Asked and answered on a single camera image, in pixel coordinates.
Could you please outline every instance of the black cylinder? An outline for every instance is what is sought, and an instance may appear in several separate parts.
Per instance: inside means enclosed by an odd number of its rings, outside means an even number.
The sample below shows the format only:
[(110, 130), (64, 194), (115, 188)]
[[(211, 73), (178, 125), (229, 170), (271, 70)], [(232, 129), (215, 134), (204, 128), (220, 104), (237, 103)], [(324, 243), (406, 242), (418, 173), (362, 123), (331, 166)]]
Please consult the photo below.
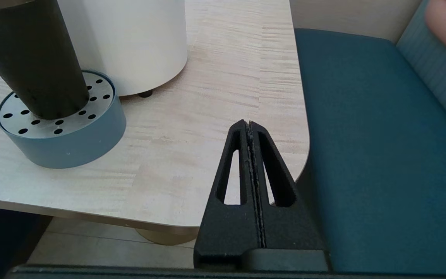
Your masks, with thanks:
[(0, 3), (1, 78), (38, 117), (83, 108), (89, 92), (57, 0)]

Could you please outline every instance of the white cylinder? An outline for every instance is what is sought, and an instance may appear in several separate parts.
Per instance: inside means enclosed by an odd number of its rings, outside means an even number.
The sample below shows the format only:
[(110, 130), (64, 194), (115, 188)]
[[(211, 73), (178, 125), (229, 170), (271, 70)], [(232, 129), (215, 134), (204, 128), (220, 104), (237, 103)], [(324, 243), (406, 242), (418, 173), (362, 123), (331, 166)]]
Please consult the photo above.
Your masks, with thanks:
[(58, 0), (82, 69), (119, 96), (151, 90), (187, 62), (184, 0)]

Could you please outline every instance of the wooden tabletop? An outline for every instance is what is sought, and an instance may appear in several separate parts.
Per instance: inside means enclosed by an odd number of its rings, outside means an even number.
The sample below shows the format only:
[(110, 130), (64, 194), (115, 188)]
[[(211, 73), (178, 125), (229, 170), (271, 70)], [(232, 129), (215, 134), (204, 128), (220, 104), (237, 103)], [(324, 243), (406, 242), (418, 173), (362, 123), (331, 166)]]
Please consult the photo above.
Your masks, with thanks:
[[(194, 232), (240, 119), (266, 127), (299, 176), (309, 135), (289, 1), (185, 0), (185, 11), (185, 69), (149, 98), (122, 98), (124, 137), (101, 158), (42, 168), (0, 129), (0, 208)], [(0, 78), (0, 102), (9, 92)]]

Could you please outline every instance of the tile floor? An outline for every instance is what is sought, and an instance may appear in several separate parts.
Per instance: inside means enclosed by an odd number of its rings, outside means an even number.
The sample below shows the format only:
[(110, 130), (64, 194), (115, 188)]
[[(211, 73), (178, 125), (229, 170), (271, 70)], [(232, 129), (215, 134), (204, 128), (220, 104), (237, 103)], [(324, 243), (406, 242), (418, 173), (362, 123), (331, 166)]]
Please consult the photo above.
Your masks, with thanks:
[(133, 228), (55, 217), (28, 263), (193, 268), (194, 243), (164, 246)]

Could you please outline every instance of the teal cushion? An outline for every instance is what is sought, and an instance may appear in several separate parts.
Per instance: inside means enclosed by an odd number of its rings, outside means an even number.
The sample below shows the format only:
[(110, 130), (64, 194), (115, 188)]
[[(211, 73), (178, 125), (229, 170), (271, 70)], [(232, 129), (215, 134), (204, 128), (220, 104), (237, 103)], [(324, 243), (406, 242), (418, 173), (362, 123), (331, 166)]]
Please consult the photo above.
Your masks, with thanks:
[(295, 35), (334, 270), (446, 274), (446, 111), (391, 42)]

